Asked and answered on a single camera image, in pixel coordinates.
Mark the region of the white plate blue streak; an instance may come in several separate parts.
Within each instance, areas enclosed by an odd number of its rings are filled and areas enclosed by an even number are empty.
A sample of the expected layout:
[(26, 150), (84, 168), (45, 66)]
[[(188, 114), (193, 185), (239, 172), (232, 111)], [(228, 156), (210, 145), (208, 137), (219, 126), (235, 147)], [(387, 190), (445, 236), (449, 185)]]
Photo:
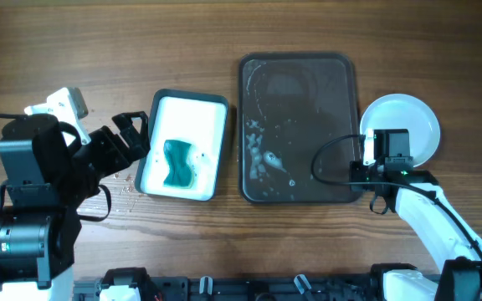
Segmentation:
[(427, 162), (438, 149), (441, 130), (435, 113), (408, 94), (387, 94), (371, 103), (360, 121), (360, 133), (370, 130), (407, 130), (413, 166)]

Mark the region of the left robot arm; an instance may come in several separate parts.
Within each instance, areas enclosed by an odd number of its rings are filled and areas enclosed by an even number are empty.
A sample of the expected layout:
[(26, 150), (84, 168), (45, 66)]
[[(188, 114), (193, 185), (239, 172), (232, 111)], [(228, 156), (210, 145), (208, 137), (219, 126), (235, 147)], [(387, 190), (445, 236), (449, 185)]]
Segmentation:
[(77, 129), (49, 114), (10, 115), (0, 158), (0, 300), (67, 300), (74, 284), (74, 244), (83, 222), (80, 205), (100, 193), (102, 179), (147, 156), (148, 116), (121, 113), (84, 143)]

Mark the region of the green yellow sponge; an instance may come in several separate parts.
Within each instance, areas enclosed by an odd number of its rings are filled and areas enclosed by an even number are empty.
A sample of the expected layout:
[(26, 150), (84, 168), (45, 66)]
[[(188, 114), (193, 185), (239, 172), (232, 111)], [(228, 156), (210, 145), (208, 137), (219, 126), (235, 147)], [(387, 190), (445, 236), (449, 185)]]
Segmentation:
[(194, 171), (190, 163), (192, 144), (181, 140), (166, 140), (163, 146), (168, 165), (164, 186), (189, 189), (194, 181)]

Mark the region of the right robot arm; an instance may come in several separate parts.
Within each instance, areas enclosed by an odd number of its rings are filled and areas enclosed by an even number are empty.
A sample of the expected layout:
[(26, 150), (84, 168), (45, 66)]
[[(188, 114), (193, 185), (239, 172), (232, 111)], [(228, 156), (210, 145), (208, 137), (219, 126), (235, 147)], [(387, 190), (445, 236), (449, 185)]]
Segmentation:
[(429, 171), (416, 170), (405, 129), (359, 135), (361, 161), (351, 163), (354, 190), (374, 191), (384, 210), (397, 214), (417, 234), (436, 263), (431, 280), (404, 263), (375, 268), (384, 300), (481, 300), (482, 238), (452, 208)]

